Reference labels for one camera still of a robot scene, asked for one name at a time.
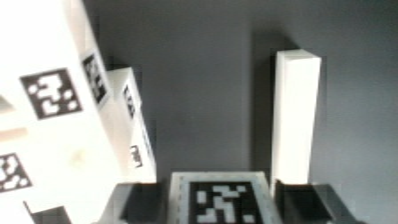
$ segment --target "dark gray wall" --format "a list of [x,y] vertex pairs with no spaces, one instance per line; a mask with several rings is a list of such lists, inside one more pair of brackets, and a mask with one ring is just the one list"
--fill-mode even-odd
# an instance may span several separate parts
[[299,47],[323,57],[310,181],[356,219],[398,223],[395,1],[84,3],[104,61],[141,68],[159,179],[269,172],[271,56]]

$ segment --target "white vertical block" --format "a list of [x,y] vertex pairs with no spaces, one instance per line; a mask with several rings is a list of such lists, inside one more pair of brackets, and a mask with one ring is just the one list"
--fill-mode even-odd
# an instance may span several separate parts
[[102,106],[99,116],[109,137],[115,158],[120,169],[120,182],[131,182],[132,161],[129,154],[131,139],[141,134],[138,126],[140,96],[131,68],[108,71],[111,98]]
[[136,113],[136,116],[138,116],[136,117],[138,122],[134,123],[134,130],[138,131],[132,132],[131,147],[134,146],[138,150],[140,161],[136,161],[136,163],[140,163],[141,166],[136,166],[136,165],[132,166],[132,170],[134,170],[132,182],[154,183],[156,182],[156,163],[154,163],[152,148],[150,148],[150,142],[148,142],[147,130],[145,130],[145,124],[143,124],[143,117],[140,112]]
[[319,63],[303,50],[276,52],[271,189],[276,179],[307,183]]

